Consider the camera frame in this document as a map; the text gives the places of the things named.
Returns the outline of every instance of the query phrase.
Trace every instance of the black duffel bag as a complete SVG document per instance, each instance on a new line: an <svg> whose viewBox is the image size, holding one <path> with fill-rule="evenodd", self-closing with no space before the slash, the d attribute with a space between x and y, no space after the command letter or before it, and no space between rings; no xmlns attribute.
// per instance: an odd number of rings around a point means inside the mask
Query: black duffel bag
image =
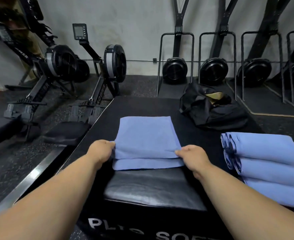
<svg viewBox="0 0 294 240"><path fill-rule="evenodd" d="M230 130L244 127L247 112L229 95L202 84L189 84L180 99L180 112L199 128Z"/></svg>

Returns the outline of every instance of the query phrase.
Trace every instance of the person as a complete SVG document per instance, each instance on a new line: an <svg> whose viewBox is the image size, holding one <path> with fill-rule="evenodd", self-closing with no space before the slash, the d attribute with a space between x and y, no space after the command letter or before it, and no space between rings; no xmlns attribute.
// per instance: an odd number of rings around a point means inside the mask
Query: person
<svg viewBox="0 0 294 240"><path fill-rule="evenodd" d="M84 156L3 212L0 240L68 239L114 146L95 141ZM201 182L234 239L294 239L292 211L211 164L201 147L188 145L176 154Z"/></svg>

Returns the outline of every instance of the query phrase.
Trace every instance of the white lettering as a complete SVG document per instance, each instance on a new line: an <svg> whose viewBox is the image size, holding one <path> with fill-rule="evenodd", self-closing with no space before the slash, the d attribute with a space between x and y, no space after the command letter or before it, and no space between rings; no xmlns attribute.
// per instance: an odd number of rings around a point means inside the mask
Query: white lettering
<svg viewBox="0 0 294 240"><path fill-rule="evenodd" d="M110 228L110 227L108 226L108 222L107 222L106 220L103 220L103 221L104 221L105 229L106 229L106 230L116 230L116 228Z"/></svg>
<svg viewBox="0 0 294 240"><path fill-rule="evenodd" d="M176 233L173 235L173 237L171 238L172 240L176 240L176 237L178 236L183 236L185 238L185 240L189 240L189 237L186 234L183 233Z"/></svg>
<svg viewBox="0 0 294 240"><path fill-rule="evenodd" d="M141 234L141 235L144 235L144 232L139 230L139 229L135 229L135 228L129 228L130 231L134 232L134 233L137 233L137 234Z"/></svg>
<svg viewBox="0 0 294 240"><path fill-rule="evenodd" d="M95 226L100 226L102 224L102 221L97 218L88 218L88 222L93 229L95 229Z"/></svg>
<svg viewBox="0 0 294 240"><path fill-rule="evenodd" d="M168 236L169 236L169 233L167 232L157 232L156 233L156 236L157 236L157 240L169 240Z"/></svg>
<svg viewBox="0 0 294 240"><path fill-rule="evenodd" d="M192 236L191 240L200 240L200 239L207 239L205 237L199 237L199 236Z"/></svg>

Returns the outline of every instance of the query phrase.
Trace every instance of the towel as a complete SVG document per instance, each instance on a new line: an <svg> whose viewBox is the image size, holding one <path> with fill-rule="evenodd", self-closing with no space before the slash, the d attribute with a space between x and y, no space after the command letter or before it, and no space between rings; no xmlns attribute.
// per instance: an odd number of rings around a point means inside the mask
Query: towel
<svg viewBox="0 0 294 240"><path fill-rule="evenodd" d="M221 141L229 154L294 165L294 142L290 136L228 132L221 135Z"/></svg>
<svg viewBox="0 0 294 240"><path fill-rule="evenodd" d="M114 170L173 168L184 165L171 117L123 117L115 139Z"/></svg>
<svg viewBox="0 0 294 240"><path fill-rule="evenodd" d="M243 178L246 185L281 205L294 207L294 186Z"/></svg>
<svg viewBox="0 0 294 240"><path fill-rule="evenodd" d="M235 169L243 177L294 185L294 165L243 157L235 157L235 161Z"/></svg>

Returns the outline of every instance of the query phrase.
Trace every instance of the monitor screen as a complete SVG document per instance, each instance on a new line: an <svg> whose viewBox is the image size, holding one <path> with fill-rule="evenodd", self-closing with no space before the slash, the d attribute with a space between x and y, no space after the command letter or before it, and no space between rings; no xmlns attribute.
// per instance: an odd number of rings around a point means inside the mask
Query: monitor screen
<svg viewBox="0 0 294 240"><path fill-rule="evenodd" d="M81 26L75 26L74 27L74 30L75 30L75 36L76 37L84 37L83 27L81 27Z"/></svg>

